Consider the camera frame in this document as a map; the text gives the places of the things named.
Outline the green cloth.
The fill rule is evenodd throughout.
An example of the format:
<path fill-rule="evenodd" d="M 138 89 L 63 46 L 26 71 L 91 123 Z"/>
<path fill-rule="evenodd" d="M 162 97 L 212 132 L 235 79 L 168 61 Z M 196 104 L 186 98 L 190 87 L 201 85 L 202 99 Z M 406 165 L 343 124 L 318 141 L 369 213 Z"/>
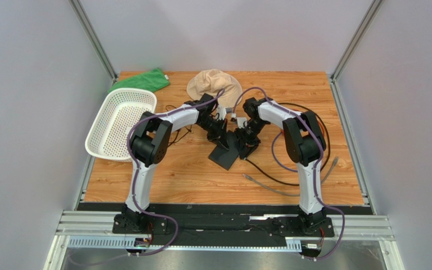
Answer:
<path fill-rule="evenodd" d="M 159 67 L 125 78 L 123 75 L 111 86 L 107 93 L 120 88 L 135 88 L 150 91 L 159 91 L 170 85 L 169 77 Z"/>

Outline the aluminium front rail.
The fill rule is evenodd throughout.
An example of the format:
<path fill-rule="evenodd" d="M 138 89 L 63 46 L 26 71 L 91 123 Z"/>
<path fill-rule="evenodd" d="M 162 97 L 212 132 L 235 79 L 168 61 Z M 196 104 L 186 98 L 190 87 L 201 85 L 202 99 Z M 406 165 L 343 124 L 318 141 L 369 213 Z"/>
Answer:
<path fill-rule="evenodd" d="M 404 267 L 389 220 L 381 215 L 329 215 L 308 235 L 296 229 L 296 215 L 290 214 L 184 214 L 174 221 L 152 218 L 141 232 L 115 218 L 109 211 L 63 212 L 44 268 L 60 269 L 71 247 L 302 253 L 334 242 L 328 252 L 333 255 L 344 241 L 376 242 L 387 269 Z"/>

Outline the black Mercury network switch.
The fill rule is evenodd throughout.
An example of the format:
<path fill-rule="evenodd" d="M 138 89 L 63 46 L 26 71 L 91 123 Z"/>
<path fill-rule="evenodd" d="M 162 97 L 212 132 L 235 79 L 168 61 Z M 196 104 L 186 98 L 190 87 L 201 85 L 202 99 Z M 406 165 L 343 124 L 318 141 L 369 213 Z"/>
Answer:
<path fill-rule="evenodd" d="M 233 131 L 228 131 L 227 139 L 229 149 L 226 150 L 220 146 L 216 146 L 208 158 L 223 169 L 230 170 L 231 166 L 239 156 L 239 142 Z"/>

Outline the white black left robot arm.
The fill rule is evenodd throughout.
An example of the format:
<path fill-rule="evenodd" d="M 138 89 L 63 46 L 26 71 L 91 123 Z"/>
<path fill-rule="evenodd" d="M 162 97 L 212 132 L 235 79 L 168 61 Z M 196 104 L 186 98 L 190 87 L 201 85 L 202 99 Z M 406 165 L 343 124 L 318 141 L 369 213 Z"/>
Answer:
<path fill-rule="evenodd" d="M 188 125 L 198 125 L 207 132 L 207 139 L 217 150 L 229 151 L 227 121 L 218 115 L 212 116 L 218 107 L 218 97 L 204 94 L 196 101 L 187 101 L 182 106 L 165 114 L 145 112 L 130 130 L 127 139 L 128 152 L 133 161 L 133 174 L 129 195 L 120 214 L 114 218 L 114 232 L 123 229 L 145 233 L 150 228 L 150 190 L 157 165 L 163 160 L 169 147 L 171 134 Z"/>

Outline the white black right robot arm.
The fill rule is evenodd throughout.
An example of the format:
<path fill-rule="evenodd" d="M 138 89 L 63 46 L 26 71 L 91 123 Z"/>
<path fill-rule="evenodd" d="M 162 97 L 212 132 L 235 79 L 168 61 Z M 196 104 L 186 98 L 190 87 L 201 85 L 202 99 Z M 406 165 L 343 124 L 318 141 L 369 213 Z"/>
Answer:
<path fill-rule="evenodd" d="M 239 157 L 247 159 L 259 146 L 258 134 L 268 124 L 283 130 L 286 152 L 297 165 L 299 181 L 299 221 L 297 228 L 304 235 L 320 230 L 326 221 L 321 192 L 321 160 L 326 142 L 312 111 L 290 110 L 272 100 L 247 99 L 243 110 L 249 120 L 235 129 Z"/>

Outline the beige bucket hat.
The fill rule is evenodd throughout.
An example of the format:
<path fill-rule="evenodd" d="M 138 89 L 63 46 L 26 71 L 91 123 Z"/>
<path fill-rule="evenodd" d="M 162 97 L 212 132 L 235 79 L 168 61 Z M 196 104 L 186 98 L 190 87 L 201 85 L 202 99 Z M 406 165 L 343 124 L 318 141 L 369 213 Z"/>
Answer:
<path fill-rule="evenodd" d="M 232 75 L 218 69 L 203 70 L 195 75 L 187 84 L 187 94 L 193 100 L 199 100 L 203 94 L 217 96 L 224 89 L 224 94 L 218 98 L 223 107 L 234 107 L 241 102 L 242 86 Z"/>

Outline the white perforated plastic basket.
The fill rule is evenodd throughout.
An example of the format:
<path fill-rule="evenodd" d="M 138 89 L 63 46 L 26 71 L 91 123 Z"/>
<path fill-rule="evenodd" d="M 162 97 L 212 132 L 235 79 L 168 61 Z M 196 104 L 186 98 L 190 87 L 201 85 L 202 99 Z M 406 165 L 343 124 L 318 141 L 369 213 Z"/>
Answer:
<path fill-rule="evenodd" d="M 118 88 L 103 101 L 85 140 L 85 149 L 93 157 L 130 162 L 127 136 L 145 112 L 153 113 L 157 97 L 148 90 Z"/>

